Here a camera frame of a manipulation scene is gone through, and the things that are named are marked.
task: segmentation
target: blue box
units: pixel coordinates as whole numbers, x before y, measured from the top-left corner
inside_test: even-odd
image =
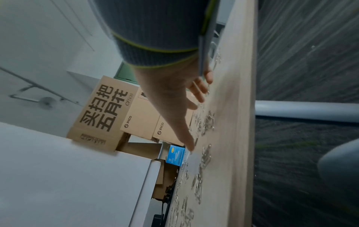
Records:
[[[178,146],[171,145],[169,147],[166,163],[176,165],[176,166],[181,166],[184,154],[185,154],[184,147],[178,147]]]

